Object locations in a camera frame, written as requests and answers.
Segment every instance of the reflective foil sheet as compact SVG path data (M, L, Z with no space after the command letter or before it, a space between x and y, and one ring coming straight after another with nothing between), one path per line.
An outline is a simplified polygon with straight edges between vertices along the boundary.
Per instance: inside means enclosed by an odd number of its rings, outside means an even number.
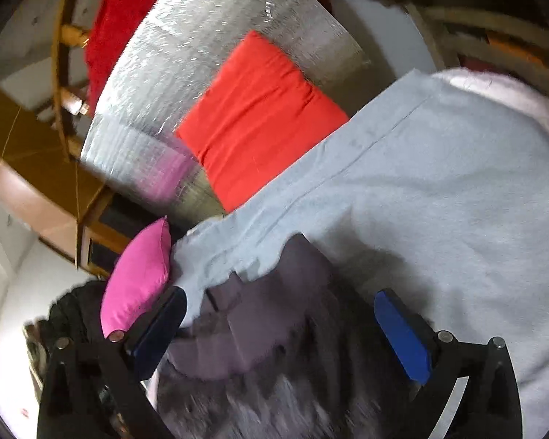
M158 0L108 79L83 164L174 220L195 224L221 214L204 172L173 132L251 29L349 115L372 98L369 61L316 0Z

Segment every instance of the pink cushion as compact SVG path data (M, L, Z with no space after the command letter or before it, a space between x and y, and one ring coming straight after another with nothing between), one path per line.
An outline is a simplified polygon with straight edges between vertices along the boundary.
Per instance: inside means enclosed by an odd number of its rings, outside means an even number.
M127 331L152 307L168 280L170 251L166 218L144 228L126 246L102 299L100 321L104 337L114 330Z

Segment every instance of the red pillow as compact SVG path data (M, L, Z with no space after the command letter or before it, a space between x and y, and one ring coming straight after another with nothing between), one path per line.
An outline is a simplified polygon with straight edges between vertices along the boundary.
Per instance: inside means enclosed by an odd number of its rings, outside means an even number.
M232 211L347 121L280 49L251 31L176 135Z

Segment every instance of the dark blue foam pad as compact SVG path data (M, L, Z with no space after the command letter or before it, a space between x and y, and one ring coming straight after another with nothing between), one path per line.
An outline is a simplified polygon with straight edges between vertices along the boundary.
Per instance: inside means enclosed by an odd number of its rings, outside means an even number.
M374 316L408 377L427 383L431 376L431 355L384 292L374 297Z
M152 376L187 312L187 296L180 287L171 286L163 297L158 312L130 351L133 372L139 381Z

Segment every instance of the metal bolt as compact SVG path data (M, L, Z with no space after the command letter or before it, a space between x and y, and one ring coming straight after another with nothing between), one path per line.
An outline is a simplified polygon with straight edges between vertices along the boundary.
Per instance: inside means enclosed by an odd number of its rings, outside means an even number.
M437 338L444 343L451 343L454 340L454 336L451 335L447 330L441 330L437 334Z
M63 350L69 346L71 343L71 340L69 340L69 337L61 337L57 338L57 341L55 342L55 346L59 350Z
M502 337L494 337L492 339L492 343L496 346L496 348L504 348L507 345Z
M112 343L121 342L124 339L124 330L114 330L111 334L108 335L108 340Z

